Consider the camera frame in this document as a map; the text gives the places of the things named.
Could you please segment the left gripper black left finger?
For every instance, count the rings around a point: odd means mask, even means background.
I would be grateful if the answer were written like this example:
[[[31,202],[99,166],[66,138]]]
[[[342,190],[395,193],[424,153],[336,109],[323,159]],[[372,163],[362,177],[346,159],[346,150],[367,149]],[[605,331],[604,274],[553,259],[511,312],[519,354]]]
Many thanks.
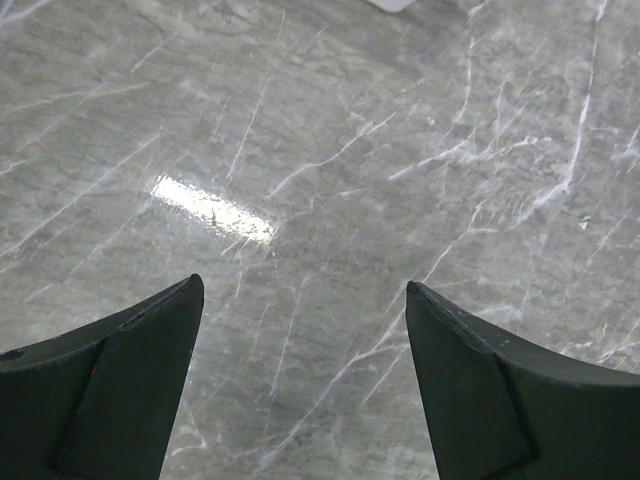
[[[157,479],[204,306],[193,274],[1,355],[4,479]]]

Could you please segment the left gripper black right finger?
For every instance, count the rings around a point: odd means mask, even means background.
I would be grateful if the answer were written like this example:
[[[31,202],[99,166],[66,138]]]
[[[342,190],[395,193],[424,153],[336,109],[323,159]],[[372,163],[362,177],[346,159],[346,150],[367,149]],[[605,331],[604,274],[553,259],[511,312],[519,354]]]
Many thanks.
[[[639,378],[527,341],[418,282],[406,324],[443,479],[635,479]]]

